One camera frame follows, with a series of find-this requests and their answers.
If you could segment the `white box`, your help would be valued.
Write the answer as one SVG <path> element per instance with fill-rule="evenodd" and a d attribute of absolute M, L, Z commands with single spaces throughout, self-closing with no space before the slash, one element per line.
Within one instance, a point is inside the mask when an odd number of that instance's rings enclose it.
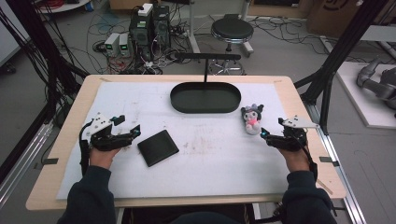
<path fill-rule="evenodd" d="M 139 16 L 147 17 L 149 13 L 152 11 L 153 5 L 150 3 L 145 3 L 137 12 Z"/>

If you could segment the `aluminium rail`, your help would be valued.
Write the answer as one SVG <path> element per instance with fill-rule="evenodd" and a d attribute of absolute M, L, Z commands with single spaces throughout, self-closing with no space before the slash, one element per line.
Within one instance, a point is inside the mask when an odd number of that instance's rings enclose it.
<path fill-rule="evenodd" d="M 331 198 L 337 202 L 334 210 L 345 212 L 351 224 L 367 224 L 330 136 L 320 127 L 316 132 L 317 134 L 312 132 L 309 134 L 313 136 L 310 141 L 310 152 L 318 164 L 318 185 L 326 189 Z M 339 161 L 340 166 L 334 167 L 331 163 L 321 162 L 319 157 L 331 157 L 334 161 Z"/>
<path fill-rule="evenodd" d="M 30 137 L 27 145 L 22 148 L 22 154 L 10 169 L 5 180 L 0 184 L 0 210 L 7 203 L 7 200 L 26 174 L 38 152 L 50 137 L 52 129 L 52 122 L 49 124 L 42 124 L 37 131 L 33 132 L 33 136 Z"/>

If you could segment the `black tape strip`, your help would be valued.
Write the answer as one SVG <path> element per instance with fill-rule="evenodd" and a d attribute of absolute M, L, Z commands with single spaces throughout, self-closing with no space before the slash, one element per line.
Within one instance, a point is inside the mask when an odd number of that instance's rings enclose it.
<path fill-rule="evenodd" d="M 334 167 L 340 166 L 339 161 L 334 161 L 331 157 L 319 157 L 321 162 L 331 163 Z"/>
<path fill-rule="evenodd" d="M 34 169 L 41 170 L 45 165 L 57 164 L 58 160 L 59 160 L 58 158 L 44 159 L 41 162 L 37 162 L 34 165 Z"/>

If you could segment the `person's right hand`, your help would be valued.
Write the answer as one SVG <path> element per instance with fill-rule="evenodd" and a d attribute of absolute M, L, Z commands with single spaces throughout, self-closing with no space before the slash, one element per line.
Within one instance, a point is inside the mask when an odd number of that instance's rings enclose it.
<path fill-rule="evenodd" d="M 309 171 L 309 160 L 302 149 L 298 151 L 288 151 L 280 149 L 280 154 L 284 157 L 289 171 Z"/>

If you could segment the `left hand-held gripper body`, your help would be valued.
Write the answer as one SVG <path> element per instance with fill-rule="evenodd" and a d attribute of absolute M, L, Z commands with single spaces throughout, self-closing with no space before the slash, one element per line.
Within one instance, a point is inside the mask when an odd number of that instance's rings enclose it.
<path fill-rule="evenodd" d="M 130 132 L 118 135 L 113 134 L 112 127 L 115 126 L 114 123 L 100 112 L 86 126 L 89 128 L 87 136 L 90 138 L 90 140 L 85 141 L 86 152 L 92 147 L 101 151 L 128 147 L 134 140 Z"/>

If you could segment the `person's torso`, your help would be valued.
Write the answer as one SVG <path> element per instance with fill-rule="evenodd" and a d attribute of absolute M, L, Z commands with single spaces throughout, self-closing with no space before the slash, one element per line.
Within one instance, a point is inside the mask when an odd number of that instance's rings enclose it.
<path fill-rule="evenodd" d="M 234 224 L 235 221 L 219 213 L 196 212 L 177 217 L 171 224 Z"/>

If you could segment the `black round stool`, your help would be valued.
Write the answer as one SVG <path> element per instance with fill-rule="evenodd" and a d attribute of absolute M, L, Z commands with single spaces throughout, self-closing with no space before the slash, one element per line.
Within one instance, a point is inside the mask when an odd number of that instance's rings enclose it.
<path fill-rule="evenodd" d="M 211 34 L 227 44 L 225 54 L 232 53 L 233 45 L 241 45 L 248 42 L 254 34 L 253 27 L 239 18 L 237 14 L 226 14 L 222 19 L 214 21 L 211 26 Z M 243 65 L 234 59 L 213 59 L 208 66 L 212 75 L 244 75 Z"/>

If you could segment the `black computer tower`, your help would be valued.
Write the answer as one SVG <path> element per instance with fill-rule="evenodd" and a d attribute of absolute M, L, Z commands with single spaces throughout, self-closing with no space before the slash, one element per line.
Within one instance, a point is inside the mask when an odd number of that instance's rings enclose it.
<path fill-rule="evenodd" d="M 152 19 L 154 25 L 154 34 L 158 44 L 162 48 L 170 46 L 170 13 L 169 6 L 155 6 L 153 9 Z"/>
<path fill-rule="evenodd" d="M 151 43 L 153 40 L 151 14 L 139 16 L 137 12 L 134 12 L 129 31 L 135 45 L 136 56 L 145 61 L 151 61 Z"/>

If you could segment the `person's left hand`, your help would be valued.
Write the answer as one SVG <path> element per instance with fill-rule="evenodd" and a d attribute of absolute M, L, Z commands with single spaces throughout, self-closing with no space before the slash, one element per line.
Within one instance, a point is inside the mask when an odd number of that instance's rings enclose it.
<path fill-rule="evenodd" d="M 120 149 L 110 151 L 101 151 L 93 147 L 90 151 L 89 165 L 109 169 L 114 157 L 120 152 Z"/>

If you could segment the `black square wallet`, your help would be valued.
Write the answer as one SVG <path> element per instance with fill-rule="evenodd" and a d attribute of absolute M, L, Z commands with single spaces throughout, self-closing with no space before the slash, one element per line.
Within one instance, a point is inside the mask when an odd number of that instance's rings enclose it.
<path fill-rule="evenodd" d="M 179 152 L 176 143 L 166 130 L 152 135 L 137 146 L 148 167 Z"/>

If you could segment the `grey power supply unit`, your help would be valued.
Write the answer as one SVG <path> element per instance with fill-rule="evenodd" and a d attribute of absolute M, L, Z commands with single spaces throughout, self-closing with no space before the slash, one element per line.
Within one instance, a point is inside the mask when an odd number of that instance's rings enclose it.
<path fill-rule="evenodd" d="M 117 57 L 120 53 L 120 35 L 111 34 L 105 41 L 106 52 L 109 57 Z"/>
<path fill-rule="evenodd" d="M 122 57 L 130 57 L 131 56 L 131 47 L 129 35 L 127 33 L 120 34 L 120 54 Z"/>

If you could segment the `small plush doll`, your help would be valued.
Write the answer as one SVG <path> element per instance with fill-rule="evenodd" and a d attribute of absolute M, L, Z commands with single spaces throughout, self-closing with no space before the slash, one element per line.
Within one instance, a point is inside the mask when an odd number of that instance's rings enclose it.
<path fill-rule="evenodd" d="M 245 122 L 245 130 L 248 134 L 261 132 L 262 111 L 264 105 L 247 105 L 241 108 L 242 119 Z"/>

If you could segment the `black oval tray with stand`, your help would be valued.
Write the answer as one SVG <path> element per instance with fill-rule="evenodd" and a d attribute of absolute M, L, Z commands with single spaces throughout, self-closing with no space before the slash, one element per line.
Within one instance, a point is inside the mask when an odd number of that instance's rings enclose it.
<path fill-rule="evenodd" d="M 241 92 L 235 85 L 227 82 L 208 82 L 209 60 L 238 61 L 238 54 L 216 53 L 176 53 L 177 59 L 205 60 L 205 74 L 202 82 L 183 82 L 177 84 L 170 92 L 172 107 L 182 113 L 231 113 L 241 102 Z"/>

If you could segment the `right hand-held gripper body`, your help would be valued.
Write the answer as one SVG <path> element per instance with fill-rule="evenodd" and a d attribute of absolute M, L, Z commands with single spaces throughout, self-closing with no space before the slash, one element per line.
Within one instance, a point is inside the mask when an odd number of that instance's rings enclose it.
<path fill-rule="evenodd" d="M 306 128 L 319 127 L 318 124 L 298 116 L 285 119 L 283 127 L 283 135 L 273 135 L 265 139 L 266 144 L 270 147 L 278 149 L 286 149 L 288 151 L 298 151 L 307 146 Z"/>

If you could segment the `white desk leg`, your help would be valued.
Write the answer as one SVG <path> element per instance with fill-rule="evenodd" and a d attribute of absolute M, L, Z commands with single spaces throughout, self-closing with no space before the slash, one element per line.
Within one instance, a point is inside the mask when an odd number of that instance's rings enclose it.
<path fill-rule="evenodd" d="M 189 31 L 187 32 L 188 34 L 188 39 L 190 41 L 191 45 L 191 50 L 193 53 L 200 53 L 200 49 L 197 43 L 197 40 L 194 35 L 194 4 L 195 0 L 189 0 L 189 21 L 190 21 L 190 26 L 189 26 Z"/>

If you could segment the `white platform board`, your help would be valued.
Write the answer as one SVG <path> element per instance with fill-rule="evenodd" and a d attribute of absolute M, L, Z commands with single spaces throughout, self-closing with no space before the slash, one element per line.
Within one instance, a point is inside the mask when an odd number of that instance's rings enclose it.
<path fill-rule="evenodd" d="M 396 130 L 396 110 L 387 107 L 372 91 L 356 84 L 358 73 L 364 66 L 366 63 L 344 62 L 337 77 L 367 127 Z"/>

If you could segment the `cardboard box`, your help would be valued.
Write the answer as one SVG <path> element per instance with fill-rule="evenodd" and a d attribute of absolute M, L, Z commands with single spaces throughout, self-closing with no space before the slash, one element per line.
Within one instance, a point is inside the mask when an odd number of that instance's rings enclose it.
<path fill-rule="evenodd" d="M 310 34 L 340 37 L 354 20 L 379 23 L 396 18 L 396 0 L 385 0 L 379 8 L 380 0 L 313 0 L 313 6 L 306 19 L 306 30 Z"/>

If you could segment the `black frame post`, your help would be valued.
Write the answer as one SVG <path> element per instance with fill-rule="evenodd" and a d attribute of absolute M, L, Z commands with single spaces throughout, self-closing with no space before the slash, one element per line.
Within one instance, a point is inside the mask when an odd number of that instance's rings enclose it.
<path fill-rule="evenodd" d="M 323 65 L 312 75 L 294 83 L 296 89 L 309 84 L 307 90 L 301 94 L 302 101 L 308 105 L 315 105 L 318 97 L 322 95 L 318 124 L 326 135 L 329 134 L 328 116 L 333 78 L 387 2 L 388 0 L 363 0 L 360 9 L 338 38 Z"/>
<path fill-rule="evenodd" d="M 34 0 L 5 1 L 30 39 L 27 40 L 21 34 L 1 9 L 0 22 L 5 25 L 45 83 L 45 115 L 46 121 L 50 121 L 56 115 L 57 105 L 65 107 L 67 98 L 78 93 L 81 84 L 77 77 L 84 80 L 89 73 L 75 66 L 73 61 L 67 61 L 61 54 L 37 13 L 38 7 Z"/>

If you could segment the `white foam mat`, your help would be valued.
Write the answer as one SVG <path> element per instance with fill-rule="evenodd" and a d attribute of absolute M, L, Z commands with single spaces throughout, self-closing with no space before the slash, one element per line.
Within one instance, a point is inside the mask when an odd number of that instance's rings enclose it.
<path fill-rule="evenodd" d="M 142 142 L 168 131 L 178 152 L 147 166 L 136 144 L 111 165 L 109 188 L 118 199 L 281 194 L 288 169 L 278 151 L 245 130 L 240 111 L 185 114 L 170 100 L 174 83 L 105 82 L 87 117 L 101 113 L 126 120 L 113 133 L 139 126 Z"/>

